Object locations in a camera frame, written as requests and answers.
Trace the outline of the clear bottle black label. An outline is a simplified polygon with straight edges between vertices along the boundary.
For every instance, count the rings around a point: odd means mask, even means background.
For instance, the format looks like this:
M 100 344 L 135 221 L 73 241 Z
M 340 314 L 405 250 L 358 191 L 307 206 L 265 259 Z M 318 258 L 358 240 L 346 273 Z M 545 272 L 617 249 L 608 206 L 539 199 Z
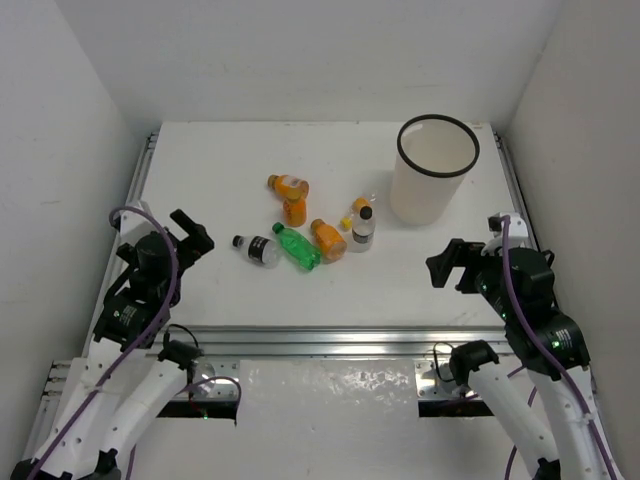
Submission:
M 264 268 L 274 268 L 281 258 L 279 245 L 266 237 L 235 235 L 232 246 L 247 260 Z

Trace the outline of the green plastic bottle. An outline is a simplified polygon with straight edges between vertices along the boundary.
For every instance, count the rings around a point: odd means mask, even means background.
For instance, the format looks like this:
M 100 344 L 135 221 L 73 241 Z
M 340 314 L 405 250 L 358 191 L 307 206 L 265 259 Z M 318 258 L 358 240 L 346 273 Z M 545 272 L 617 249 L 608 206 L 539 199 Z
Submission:
M 272 232 L 285 253 L 301 269 L 312 271 L 321 264 L 321 251 L 296 230 L 276 222 L 272 225 Z

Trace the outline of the clear bottle black cap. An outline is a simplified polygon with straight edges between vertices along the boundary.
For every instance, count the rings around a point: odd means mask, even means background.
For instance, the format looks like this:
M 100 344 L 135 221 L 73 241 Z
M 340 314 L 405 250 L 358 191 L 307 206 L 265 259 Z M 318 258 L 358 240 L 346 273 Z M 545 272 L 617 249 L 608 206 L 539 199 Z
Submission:
M 361 253 L 371 248 L 375 233 L 375 217 L 370 206 L 363 206 L 355 216 L 351 228 L 353 250 Z

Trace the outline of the orange juice bottle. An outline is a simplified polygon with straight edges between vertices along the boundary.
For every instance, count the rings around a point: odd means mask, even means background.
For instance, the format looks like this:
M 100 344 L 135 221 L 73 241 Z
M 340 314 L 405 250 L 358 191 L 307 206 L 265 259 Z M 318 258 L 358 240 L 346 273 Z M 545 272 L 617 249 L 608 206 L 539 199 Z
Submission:
M 347 250 L 347 243 L 341 234 L 322 219 L 311 222 L 314 241 L 327 262 L 340 260 Z
M 309 193 L 309 183 L 292 175 L 272 174 L 267 179 L 267 186 L 273 190 L 280 198 L 285 198 L 292 190 L 299 190 L 301 197 L 306 199 Z
M 300 227 L 306 223 L 306 199 L 299 191 L 289 191 L 283 202 L 285 223 L 291 227 Z

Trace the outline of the clear bottle yellow cap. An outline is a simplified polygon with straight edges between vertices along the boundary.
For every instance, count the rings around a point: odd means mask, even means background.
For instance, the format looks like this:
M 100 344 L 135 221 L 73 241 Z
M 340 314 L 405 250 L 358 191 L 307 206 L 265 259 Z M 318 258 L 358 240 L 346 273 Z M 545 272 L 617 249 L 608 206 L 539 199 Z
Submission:
M 357 197 L 351 203 L 351 205 L 348 207 L 345 214 L 342 216 L 342 218 L 339 221 L 339 226 L 341 230 L 349 231 L 352 228 L 355 217 L 359 215 L 360 210 L 365 206 L 371 207 L 372 204 L 375 202 L 375 200 L 376 200 L 375 192 L 364 193 L 359 197 Z

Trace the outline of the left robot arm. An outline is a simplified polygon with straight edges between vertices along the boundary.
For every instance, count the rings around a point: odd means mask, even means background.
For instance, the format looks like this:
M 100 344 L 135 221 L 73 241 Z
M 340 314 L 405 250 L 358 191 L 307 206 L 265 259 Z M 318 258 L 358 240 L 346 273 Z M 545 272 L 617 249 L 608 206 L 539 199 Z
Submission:
M 107 290 L 80 379 L 48 438 L 16 464 L 14 479 L 125 479 L 135 446 L 161 410 L 193 377 L 201 352 L 168 340 L 147 354 L 181 300 L 186 270 L 215 247 L 205 227 L 180 209 L 176 238 L 142 204 L 119 207 L 117 255 L 127 265 Z

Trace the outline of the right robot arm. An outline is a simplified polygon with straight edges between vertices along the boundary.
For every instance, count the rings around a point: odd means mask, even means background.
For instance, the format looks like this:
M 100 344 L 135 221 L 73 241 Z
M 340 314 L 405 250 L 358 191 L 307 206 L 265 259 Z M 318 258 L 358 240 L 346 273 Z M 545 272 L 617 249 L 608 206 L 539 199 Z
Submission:
M 551 251 L 525 248 L 519 237 L 489 244 L 453 239 L 426 261 L 442 288 L 479 294 L 504 321 L 505 336 L 532 381 L 548 421 L 515 391 L 485 340 L 454 348 L 449 369 L 458 386 L 477 393 L 514 443 L 533 479 L 619 479 L 592 388 L 591 358 L 577 323 L 556 305 Z

